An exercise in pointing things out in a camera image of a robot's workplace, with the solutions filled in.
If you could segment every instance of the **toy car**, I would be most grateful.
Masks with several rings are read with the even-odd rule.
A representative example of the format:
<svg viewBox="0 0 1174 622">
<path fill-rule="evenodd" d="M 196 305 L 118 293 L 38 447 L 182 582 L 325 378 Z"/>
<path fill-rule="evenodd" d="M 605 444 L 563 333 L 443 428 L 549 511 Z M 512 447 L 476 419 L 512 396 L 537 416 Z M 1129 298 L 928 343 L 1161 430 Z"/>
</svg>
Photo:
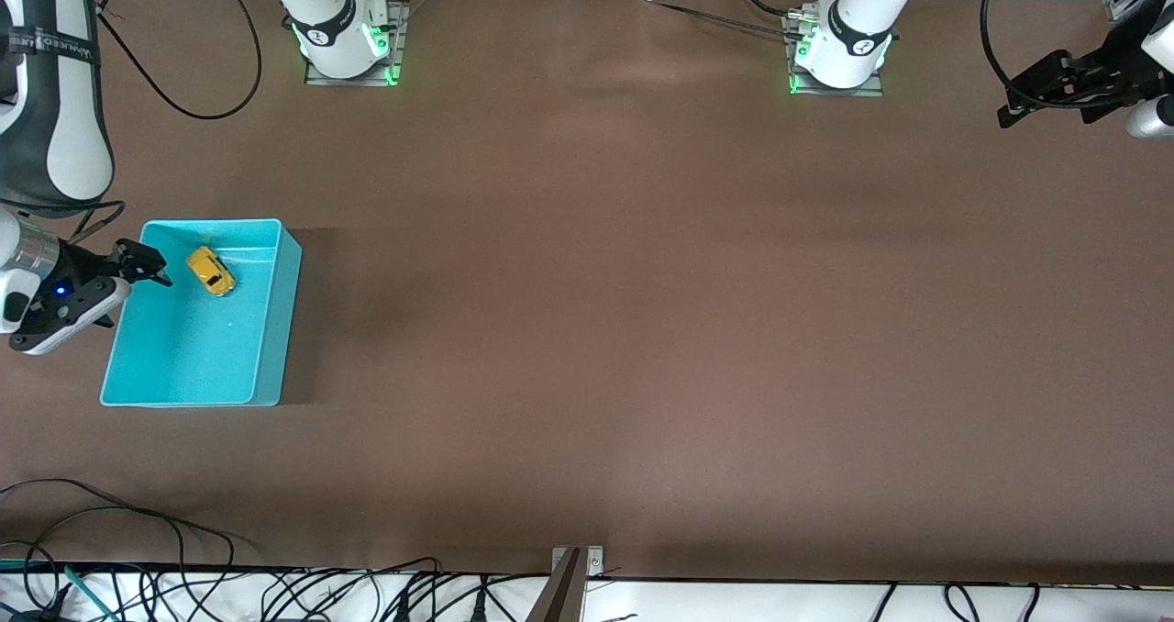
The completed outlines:
<svg viewBox="0 0 1174 622">
<path fill-rule="evenodd" d="M 188 268 L 194 271 L 200 283 L 215 296 L 228 295 L 232 288 L 236 288 L 236 279 L 229 273 L 216 251 L 209 249 L 208 245 L 202 245 L 194 253 L 188 255 Z"/>
</svg>

